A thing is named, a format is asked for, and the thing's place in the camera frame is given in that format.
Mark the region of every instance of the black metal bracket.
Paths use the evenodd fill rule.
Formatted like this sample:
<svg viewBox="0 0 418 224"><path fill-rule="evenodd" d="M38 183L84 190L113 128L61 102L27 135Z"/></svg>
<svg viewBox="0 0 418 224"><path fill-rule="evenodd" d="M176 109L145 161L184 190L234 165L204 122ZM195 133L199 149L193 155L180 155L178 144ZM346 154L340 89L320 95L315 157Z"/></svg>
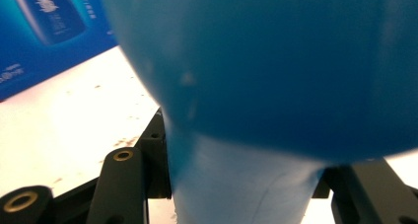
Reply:
<svg viewBox="0 0 418 224"><path fill-rule="evenodd" d="M0 198L0 224L148 223L148 198L171 198L163 115L156 112L134 147L110 152L101 175L55 198L23 187Z"/></svg>
<svg viewBox="0 0 418 224"><path fill-rule="evenodd" d="M313 198L328 198L336 224L418 224L418 190L385 160L325 170ZM132 148L109 153L98 179L52 197L23 187L0 198L0 224L149 223L147 198L171 198L166 133L157 111Z"/></svg>
<svg viewBox="0 0 418 224"><path fill-rule="evenodd" d="M418 190L384 160L325 170L313 198L328 198L336 224L418 224Z"/></svg>

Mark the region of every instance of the blue plastic bottle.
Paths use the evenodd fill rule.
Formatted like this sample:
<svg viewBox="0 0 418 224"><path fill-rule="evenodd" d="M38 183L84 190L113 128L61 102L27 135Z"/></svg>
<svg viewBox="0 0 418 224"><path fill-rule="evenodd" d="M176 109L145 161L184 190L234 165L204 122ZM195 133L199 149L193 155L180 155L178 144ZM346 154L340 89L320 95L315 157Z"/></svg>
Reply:
<svg viewBox="0 0 418 224"><path fill-rule="evenodd" d="M104 2L180 224L299 223L324 167L418 144L418 0Z"/></svg>

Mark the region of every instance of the white surface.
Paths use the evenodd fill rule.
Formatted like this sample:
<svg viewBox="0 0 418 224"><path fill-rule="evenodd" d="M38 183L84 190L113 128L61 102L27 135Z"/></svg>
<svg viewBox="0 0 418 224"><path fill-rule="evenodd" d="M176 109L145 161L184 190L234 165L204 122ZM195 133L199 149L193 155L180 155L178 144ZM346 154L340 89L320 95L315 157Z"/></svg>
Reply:
<svg viewBox="0 0 418 224"><path fill-rule="evenodd" d="M133 146L158 105L116 47L0 103L0 196L44 185L55 196L99 175L105 155ZM389 158L418 187L418 151ZM151 223L175 223L172 201L150 200ZM334 223L330 199L303 224Z"/></svg>

